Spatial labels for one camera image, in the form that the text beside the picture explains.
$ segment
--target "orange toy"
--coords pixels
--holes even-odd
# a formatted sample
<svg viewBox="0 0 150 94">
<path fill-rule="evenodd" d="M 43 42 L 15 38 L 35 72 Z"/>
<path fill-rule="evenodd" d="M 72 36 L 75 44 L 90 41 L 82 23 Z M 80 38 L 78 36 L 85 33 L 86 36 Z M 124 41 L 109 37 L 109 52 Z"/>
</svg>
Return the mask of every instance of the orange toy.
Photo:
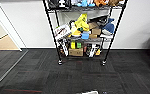
<svg viewBox="0 0 150 94">
<path fill-rule="evenodd" d="M 98 6 L 101 7 L 103 5 L 106 5 L 105 3 L 106 0 L 94 0 L 94 3 Z"/>
<path fill-rule="evenodd" d="M 119 1 L 123 1 L 123 0 L 109 0 L 108 5 L 109 6 L 117 6 Z"/>
</svg>

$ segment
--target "shelf post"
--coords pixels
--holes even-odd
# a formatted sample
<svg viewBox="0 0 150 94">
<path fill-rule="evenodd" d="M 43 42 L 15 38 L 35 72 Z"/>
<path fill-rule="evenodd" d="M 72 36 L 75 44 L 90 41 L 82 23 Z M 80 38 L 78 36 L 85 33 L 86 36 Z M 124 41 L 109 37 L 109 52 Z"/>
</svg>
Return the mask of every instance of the shelf post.
<svg viewBox="0 0 150 94">
<path fill-rule="evenodd" d="M 57 11 L 55 10 L 55 16 L 56 16 L 56 21 L 57 21 L 57 24 L 59 26 L 59 18 L 58 18 L 58 14 L 57 14 Z"/>
<path fill-rule="evenodd" d="M 54 39 L 54 42 L 55 42 L 55 46 L 56 46 L 56 49 L 57 49 L 57 53 L 58 53 L 58 57 L 59 57 L 59 63 L 58 64 L 61 65 L 62 64 L 62 60 L 61 60 L 61 57 L 60 57 L 59 49 L 57 48 L 57 43 L 56 43 L 56 39 L 55 39 L 55 35 L 54 35 L 54 32 L 53 32 L 53 27 L 52 27 L 52 22 L 51 22 L 51 19 L 50 19 L 50 16 L 49 16 L 49 12 L 48 12 L 45 0 L 43 0 L 43 4 L 44 4 L 45 12 L 46 12 L 46 15 L 47 15 L 47 18 L 48 18 L 48 21 L 49 21 L 50 29 L 52 31 L 52 35 L 53 35 L 53 39 Z"/>
<path fill-rule="evenodd" d="M 120 16 L 119 16 L 119 19 L 118 19 L 117 25 L 116 25 L 116 27 L 115 27 L 115 31 L 114 31 L 114 34 L 113 34 L 113 38 L 111 39 L 110 45 L 109 45 L 109 47 L 108 47 L 108 51 L 107 51 L 107 53 L 106 53 L 106 55 L 105 55 L 105 59 L 104 59 L 104 61 L 102 61 L 102 63 L 101 63 L 102 65 L 105 65 L 105 63 L 106 63 L 106 60 L 107 60 L 107 57 L 108 57 L 109 51 L 110 51 L 111 46 L 112 46 L 112 43 L 113 43 L 113 41 L 114 41 L 114 38 L 115 38 L 116 32 L 117 32 L 118 27 L 119 27 L 119 23 L 120 23 L 120 21 L 121 21 L 121 19 L 122 19 L 122 16 L 123 16 L 124 10 L 125 10 L 125 8 L 126 8 L 126 4 L 127 4 L 127 2 L 128 2 L 128 0 L 125 0 L 125 2 L 124 2 L 124 6 L 122 6 L 122 10 L 121 10 L 121 13 L 120 13 Z"/>
</svg>

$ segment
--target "bag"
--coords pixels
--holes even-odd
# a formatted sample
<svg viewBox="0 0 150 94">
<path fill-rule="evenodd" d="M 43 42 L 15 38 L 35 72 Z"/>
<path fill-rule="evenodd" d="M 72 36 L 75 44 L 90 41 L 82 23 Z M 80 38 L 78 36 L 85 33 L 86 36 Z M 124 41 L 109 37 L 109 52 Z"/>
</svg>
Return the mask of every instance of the bag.
<svg viewBox="0 0 150 94">
<path fill-rule="evenodd" d="M 70 0 L 47 0 L 50 9 L 68 9 L 71 7 Z"/>
</svg>

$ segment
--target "yellow plush toy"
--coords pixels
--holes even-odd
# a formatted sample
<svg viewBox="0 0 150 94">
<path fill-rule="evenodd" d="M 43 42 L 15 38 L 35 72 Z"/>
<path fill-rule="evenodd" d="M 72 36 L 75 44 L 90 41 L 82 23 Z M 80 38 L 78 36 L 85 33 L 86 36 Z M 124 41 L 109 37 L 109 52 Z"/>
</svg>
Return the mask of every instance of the yellow plush toy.
<svg viewBox="0 0 150 94">
<path fill-rule="evenodd" d="M 108 5 L 109 6 L 117 6 L 119 1 L 123 1 L 123 0 L 109 0 Z"/>
<path fill-rule="evenodd" d="M 81 16 L 75 21 L 76 28 L 83 28 L 83 31 L 89 31 L 89 25 L 86 23 L 87 14 L 81 14 Z"/>
</svg>

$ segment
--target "toy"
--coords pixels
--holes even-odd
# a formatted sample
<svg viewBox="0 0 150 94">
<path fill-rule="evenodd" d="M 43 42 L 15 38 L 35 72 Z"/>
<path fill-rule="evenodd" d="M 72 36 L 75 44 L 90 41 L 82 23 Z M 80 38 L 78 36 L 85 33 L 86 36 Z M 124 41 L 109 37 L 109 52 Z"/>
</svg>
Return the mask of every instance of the toy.
<svg viewBox="0 0 150 94">
<path fill-rule="evenodd" d="M 99 56 L 101 53 L 100 49 L 97 50 L 97 52 L 95 53 L 95 55 Z"/>
<path fill-rule="evenodd" d="M 77 42 L 77 48 L 81 48 L 81 43 Z"/>
<path fill-rule="evenodd" d="M 95 4 L 93 3 L 93 0 L 87 0 L 87 4 L 89 7 L 95 6 Z"/>
<path fill-rule="evenodd" d="M 106 0 L 94 0 L 94 3 L 98 6 L 101 7 L 103 5 L 106 5 L 105 3 Z"/>
<path fill-rule="evenodd" d="M 59 7 L 65 7 L 65 1 L 64 0 L 60 0 L 59 1 Z"/>
<path fill-rule="evenodd" d="M 54 30 L 55 39 L 58 41 L 63 37 L 70 35 L 72 32 L 67 24 L 61 25 Z"/>
<path fill-rule="evenodd" d="M 63 39 L 63 41 L 59 41 L 59 44 L 62 46 L 63 49 L 61 49 L 61 53 L 64 52 L 64 54 L 66 56 L 68 56 L 68 50 L 67 50 L 67 47 L 66 47 L 66 39 Z"/>
<path fill-rule="evenodd" d="M 71 48 L 72 48 L 72 49 L 76 49 L 76 43 L 75 43 L 75 41 L 72 41 L 72 42 L 71 42 Z"/>
<path fill-rule="evenodd" d="M 95 6 L 95 4 L 93 3 L 93 0 L 82 0 L 82 2 L 81 3 L 78 3 L 77 4 L 77 6 L 78 7 L 87 7 L 87 6 L 89 6 L 89 7 L 93 7 L 93 6 Z"/>
<path fill-rule="evenodd" d="M 89 25 L 86 23 L 87 14 L 81 14 L 81 16 L 75 21 L 76 28 L 83 28 L 83 31 L 89 31 Z"/>
<path fill-rule="evenodd" d="M 111 22 L 114 21 L 114 19 L 109 18 L 108 23 L 102 28 L 102 33 L 105 35 L 112 35 L 114 33 L 114 24 Z"/>
<path fill-rule="evenodd" d="M 81 34 L 81 38 L 82 39 L 88 39 L 89 38 L 89 34 L 88 33 L 82 33 Z"/>
<path fill-rule="evenodd" d="M 108 5 L 117 6 L 117 4 L 119 4 L 119 1 L 123 1 L 123 0 L 109 0 Z"/>
<path fill-rule="evenodd" d="M 82 0 L 81 3 L 78 3 L 78 4 L 77 4 L 77 6 L 78 6 L 78 7 L 81 7 L 81 6 L 82 6 L 82 7 L 87 7 L 87 0 Z"/>
</svg>

